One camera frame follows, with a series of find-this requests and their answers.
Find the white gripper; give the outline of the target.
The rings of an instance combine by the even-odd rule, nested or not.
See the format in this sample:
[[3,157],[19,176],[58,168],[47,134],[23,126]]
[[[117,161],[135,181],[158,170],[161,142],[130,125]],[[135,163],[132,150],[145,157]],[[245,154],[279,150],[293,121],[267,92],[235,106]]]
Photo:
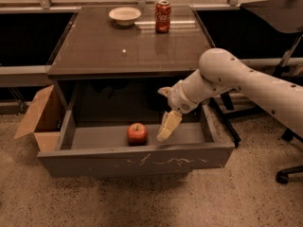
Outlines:
[[196,109],[198,104],[192,102],[183,90],[183,82],[179,80],[170,87],[162,87],[157,91],[161,96],[168,98],[168,104],[172,108],[165,112],[162,118],[161,127],[157,133],[157,140],[164,142],[169,139],[174,130],[182,121],[182,114],[188,114]]

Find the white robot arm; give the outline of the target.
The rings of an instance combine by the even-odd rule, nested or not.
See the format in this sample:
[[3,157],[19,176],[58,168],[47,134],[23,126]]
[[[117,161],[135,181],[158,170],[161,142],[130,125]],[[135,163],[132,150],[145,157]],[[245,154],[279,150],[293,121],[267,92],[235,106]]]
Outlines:
[[235,89],[265,112],[303,137],[303,87],[256,71],[230,52],[212,48],[199,59],[198,69],[158,93],[168,99],[171,111],[165,113],[157,140],[167,140],[182,121],[182,115],[200,102]]

